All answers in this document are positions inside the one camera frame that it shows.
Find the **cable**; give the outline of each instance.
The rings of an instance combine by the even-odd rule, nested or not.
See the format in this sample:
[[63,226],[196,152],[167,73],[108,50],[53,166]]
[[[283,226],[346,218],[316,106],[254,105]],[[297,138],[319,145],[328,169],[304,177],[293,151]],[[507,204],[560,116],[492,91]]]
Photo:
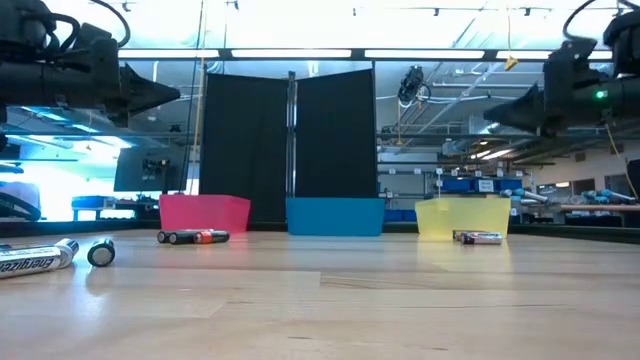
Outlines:
[[[200,48],[200,39],[202,37],[202,25],[204,22],[204,2],[200,0],[200,19],[198,20],[198,37],[196,38],[196,49]],[[184,146],[184,157],[182,161],[182,169],[180,171],[180,185],[185,181],[185,173],[189,170],[189,132],[191,131],[191,113],[193,112],[193,99],[195,96],[196,87],[196,70],[198,69],[198,62],[193,61],[193,71],[191,72],[191,99],[189,99],[189,111],[187,113],[187,131],[185,132],[186,144]]]
[[129,40],[131,39],[131,28],[129,28],[129,23],[122,16],[122,14],[120,14],[120,12],[118,10],[114,9],[113,6],[107,4],[106,2],[104,2],[102,0],[90,0],[90,1],[94,2],[94,3],[98,4],[98,5],[102,5],[102,6],[106,7],[107,9],[111,10],[112,13],[116,14],[118,19],[120,19],[120,21],[122,22],[122,26],[124,26],[124,38],[122,40],[120,40],[120,42],[118,43],[118,47],[123,47],[123,46],[127,45]]
[[[585,1],[577,9],[575,9],[571,15],[569,15],[567,20],[564,22],[564,26],[562,27],[562,34],[564,35],[564,37],[566,37],[567,39],[570,39],[570,40],[588,39],[588,40],[596,41],[595,39],[592,39],[592,38],[588,38],[588,37],[584,37],[584,36],[576,36],[576,35],[572,35],[572,34],[569,33],[569,24],[571,24],[571,22],[576,17],[576,15],[578,15],[587,6],[593,4],[593,2],[595,2],[595,0],[587,0],[587,1]],[[628,0],[618,0],[618,2],[630,7],[633,10],[640,10],[640,6],[630,2]]]
[[[618,159],[622,160],[622,157],[618,152],[618,147],[616,146],[615,141],[613,141],[613,135],[611,135],[611,129],[609,129],[609,124],[605,124],[604,127],[607,129],[607,134],[609,134],[609,140],[611,140],[611,146],[613,147],[613,151],[616,152],[616,156],[618,157]],[[628,165],[627,161],[624,160],[624,175],[627,177],[627,183],[629,183],[629,188],[631,189],[631,192],[633,192],[633,196],[637,199],[638,193],[636,192],[636,188],[633,187],[633,183],[631,182],[631,178],[629,177],[629,170],[627,165]]]
[[71,25],[71,28],[72,28],[71,34],[62,43],[62,45],[60,45],[60,48],[58,49],[59,52],[67,51],[67,49],[71,46],[71,44],[73,44],[73,42],[78,37],[78,34],[80,33],[80,23],[78,22],[78,20],[72,18],[71,16],[64,15],[64,14],[49,14],[48,17],[50,17],[55,21],[62,21]]

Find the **orange battery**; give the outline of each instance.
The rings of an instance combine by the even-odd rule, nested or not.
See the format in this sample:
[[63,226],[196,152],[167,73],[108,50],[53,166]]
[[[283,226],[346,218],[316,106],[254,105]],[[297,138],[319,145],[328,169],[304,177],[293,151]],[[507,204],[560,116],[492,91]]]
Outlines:
[[229,233],[226,231],[201,231],[196,234],[194,242],[196,244],[217,244],[229,241]]

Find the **blue crate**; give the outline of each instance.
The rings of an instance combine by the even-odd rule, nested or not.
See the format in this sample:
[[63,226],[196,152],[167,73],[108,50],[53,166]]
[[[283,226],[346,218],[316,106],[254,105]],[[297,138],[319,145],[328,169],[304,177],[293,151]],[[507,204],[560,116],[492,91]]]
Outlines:
[[471,191],[473,190],[471,182],[472,180],[470,179],[444,179],[442,180],[442,188],[440,190],[451,192]]
[[292,235],[379,236],[383,220],[384,199],[287,199],[287,223]]
[[502,179],[498,182],[498,191],[522,189],[522,180],[520,179]]
[[385,210],[384,221],[385,222],[402,221],[404,219],[403,215],[404,215],[404,210]]
[[404,210],[404,221],[418,222],[415,210]]

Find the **pink bin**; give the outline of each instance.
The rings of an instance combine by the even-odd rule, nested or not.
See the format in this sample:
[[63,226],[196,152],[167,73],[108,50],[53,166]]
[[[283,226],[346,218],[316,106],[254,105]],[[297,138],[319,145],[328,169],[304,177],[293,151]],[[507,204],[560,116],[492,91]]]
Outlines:
[[161,195],[162,230],[247,231],[251,201],[230,195]]

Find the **table surface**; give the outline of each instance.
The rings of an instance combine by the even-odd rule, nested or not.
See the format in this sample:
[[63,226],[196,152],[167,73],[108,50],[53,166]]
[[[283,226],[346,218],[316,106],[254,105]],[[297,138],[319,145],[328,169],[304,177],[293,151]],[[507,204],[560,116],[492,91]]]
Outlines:
[[[249,233],[77,235],[74,264],[0,280],[5,359],[640,359],[640,247]],[[3,239],[10,244],[49,238]]]

